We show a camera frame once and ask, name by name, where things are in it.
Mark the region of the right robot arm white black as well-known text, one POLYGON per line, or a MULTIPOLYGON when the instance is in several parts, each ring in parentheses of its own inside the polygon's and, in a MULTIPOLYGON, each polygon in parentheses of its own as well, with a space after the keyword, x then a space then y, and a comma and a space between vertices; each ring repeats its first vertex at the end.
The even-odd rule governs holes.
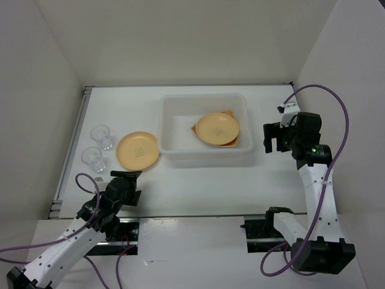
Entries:
POLYGON ((290 248, 287 266, 295 273, 336 275, 355 257, 353 244, 347 243, 337 217, 333 193, 331 149, 320 144, 322 120, 314 113, 285 113, 281 121, 263 126, 266 153, 291 152, 303 183, 309 227, 304 228, 289 208, 270 207, 265 214, 266 234, 284 238, 282 248, 290 248))

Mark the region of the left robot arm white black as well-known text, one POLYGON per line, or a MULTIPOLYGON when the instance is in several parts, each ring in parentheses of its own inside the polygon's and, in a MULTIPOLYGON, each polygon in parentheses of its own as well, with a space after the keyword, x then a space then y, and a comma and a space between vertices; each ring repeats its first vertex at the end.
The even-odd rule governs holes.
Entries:
POLYGON ((9 288, 56 288, 72 267, 98 243, 118 237, 122 223, 118 213, 122 206, 135 207, 141 191, 137 179, 141 171, 111 171, 112 180, 104 191, 94 178, 86 173, 93 189, 92 199, 84 203, 70 226, 56 239, 33 248, 45 251, 29 263, 17 262, 7 273, 9 288))

